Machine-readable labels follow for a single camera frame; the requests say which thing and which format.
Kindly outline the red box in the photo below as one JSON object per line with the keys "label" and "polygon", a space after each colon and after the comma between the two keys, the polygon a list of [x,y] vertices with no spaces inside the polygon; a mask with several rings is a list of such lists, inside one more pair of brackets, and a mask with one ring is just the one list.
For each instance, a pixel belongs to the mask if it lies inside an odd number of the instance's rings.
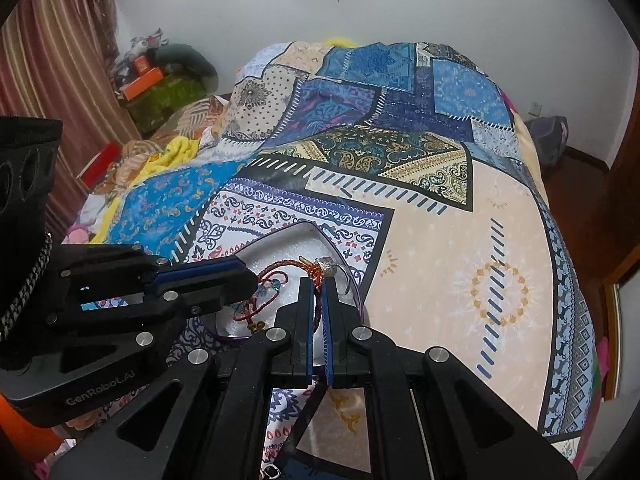
{"label": "red box", "polygon": [[113,142],[106,144],[98,154],[95,154],[85,164],[76,179],[87,188],[94,188],[105,176],[108,167],[119,159],[120,154],[122,154],[122,146],[120,144]]}

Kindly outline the patchwork patterned bedspread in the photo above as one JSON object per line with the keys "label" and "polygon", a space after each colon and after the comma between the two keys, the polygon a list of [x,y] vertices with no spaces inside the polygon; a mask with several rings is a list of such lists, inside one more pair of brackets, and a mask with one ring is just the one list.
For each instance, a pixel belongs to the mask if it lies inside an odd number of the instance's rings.
{"label": "patchwork patterned bedspread", "polygon": [[[124,195],[104,243],[194,262],[311,222],[368,323],[448,348],[576,460],[597,380],[589,310],[532,137],[469,58],[431,42],[273,44],[198,140]],[[196,318],[170,358],[228,342]]]}

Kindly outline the yellow cloth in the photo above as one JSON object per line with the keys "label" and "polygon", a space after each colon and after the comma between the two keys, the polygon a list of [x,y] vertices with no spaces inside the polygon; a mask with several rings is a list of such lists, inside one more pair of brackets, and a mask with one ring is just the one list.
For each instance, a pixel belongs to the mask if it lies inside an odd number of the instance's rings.
{"label": "yellow cloth", "polygon": [[135,186],[141,184],[150,177],[157,176],[161,172],[176,168],[194,159],[200,148],[200,140],[190,139],[187,136],[175,136],[161,153],[154,153],[148,157],[142,169],[138,172],[130,185],[126,187],[122,195],[116,196],[106,208],[100,222],[100,228],[96,235],[90,240],[90,244],[102,244],[105,242],[120,203],[124,195]]}

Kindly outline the orange box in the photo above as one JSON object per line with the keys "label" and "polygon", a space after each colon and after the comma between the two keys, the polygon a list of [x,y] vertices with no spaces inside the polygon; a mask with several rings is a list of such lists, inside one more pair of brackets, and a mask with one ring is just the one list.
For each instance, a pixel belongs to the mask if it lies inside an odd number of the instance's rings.
{"label": "orange box", "polygon": [[126,87],[122,88],[122,95],[127,101],[132,101],[163,79],[163,72],[158,67],[153,67],[134,81],[131,81]]}

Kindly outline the brown striped blanket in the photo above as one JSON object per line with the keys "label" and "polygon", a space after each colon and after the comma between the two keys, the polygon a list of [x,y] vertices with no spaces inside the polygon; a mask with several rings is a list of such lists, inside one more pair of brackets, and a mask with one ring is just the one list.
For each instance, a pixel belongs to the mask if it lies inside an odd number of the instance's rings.
{"label": "brown striped blanket", "polygon": [[113,198],[122,195],[140,174],[150,157],[163,154],[176,136],[198,140],[205,129],[213,127],[224,114],[227,102],[219,96],[206,96],[180,108],[170,116],[149,140],[130,141],[122,154],[106,170],[92,192]]}

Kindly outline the striped brown curtain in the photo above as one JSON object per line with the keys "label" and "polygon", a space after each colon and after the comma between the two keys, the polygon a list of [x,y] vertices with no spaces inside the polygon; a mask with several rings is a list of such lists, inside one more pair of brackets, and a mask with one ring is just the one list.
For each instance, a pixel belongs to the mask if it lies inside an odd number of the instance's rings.
{"label": "striped brown curtain", "polygon": [[1,27],[1,111],[63,124],[47,227],[64,236],[85,203],[80,170],[110,143],[140,133],[111,82],[114,0],[18,0]]}

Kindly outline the grey green cushion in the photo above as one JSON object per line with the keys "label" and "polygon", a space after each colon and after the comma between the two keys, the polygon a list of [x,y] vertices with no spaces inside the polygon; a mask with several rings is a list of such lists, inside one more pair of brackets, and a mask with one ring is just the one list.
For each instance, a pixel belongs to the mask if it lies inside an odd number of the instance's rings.
{"label": "grey green cushion", "polygon": [[188,44],[164,44],[155,51],[154,60],[166,74],[190,72],[201,79],[209,93],[218,89],[215,66]]}

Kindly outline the purple heart-shaped tin box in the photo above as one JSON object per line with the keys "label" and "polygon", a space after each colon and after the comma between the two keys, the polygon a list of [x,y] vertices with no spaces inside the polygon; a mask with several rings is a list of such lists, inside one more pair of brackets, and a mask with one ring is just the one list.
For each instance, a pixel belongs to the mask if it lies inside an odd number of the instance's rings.
{"label": "purple heart-shaped tin box", "polygon": [[254,304],[232,304],[204,316],[204,324],[222,341],[245,339],[254,327],[273,326],[277,310],[298,298],[299,282],[309,275],[312,266],[334,278],[339,300],[362,307],[346,261],[329,237],[311,222],[299,222],[258,238],[241,248],[238,257],[258,276],[259,284]]}

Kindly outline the pink plush toy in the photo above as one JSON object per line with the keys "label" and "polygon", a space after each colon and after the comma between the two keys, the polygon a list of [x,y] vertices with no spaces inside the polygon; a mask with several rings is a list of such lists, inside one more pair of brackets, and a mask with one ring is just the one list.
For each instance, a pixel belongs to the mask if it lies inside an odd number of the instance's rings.
{"label": "pink plush toy", "polygon": [[91,239],[92,234],[86,226],[74,224],[67,229],[63,243],[73,245],[88,244]]}

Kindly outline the wooden wardrobe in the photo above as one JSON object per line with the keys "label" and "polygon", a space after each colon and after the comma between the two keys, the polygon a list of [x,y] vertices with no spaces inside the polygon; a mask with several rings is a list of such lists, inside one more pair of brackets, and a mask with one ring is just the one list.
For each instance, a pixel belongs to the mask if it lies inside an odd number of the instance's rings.
{"label": "wooden wardrobe", "polygon": [[636,88],[629,122],[613,166],[606,179],[610,229],[608,262],[600,287],[608,340],[608,371],[602,379],[604,400],[616,397],[622,372],[622,314],[618,289],[639,269],[639,88]]}

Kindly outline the grey backpack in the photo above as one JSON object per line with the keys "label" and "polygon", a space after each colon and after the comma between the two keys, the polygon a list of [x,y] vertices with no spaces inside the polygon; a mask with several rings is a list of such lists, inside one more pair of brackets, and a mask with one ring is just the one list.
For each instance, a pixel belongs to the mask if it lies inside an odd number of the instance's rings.
{"label": "grey backpack", "polygon": [[560,161],[568,140],[568,122],[564,116],[537,117],[525,123],[532,137],[539,162],[544,168]]}

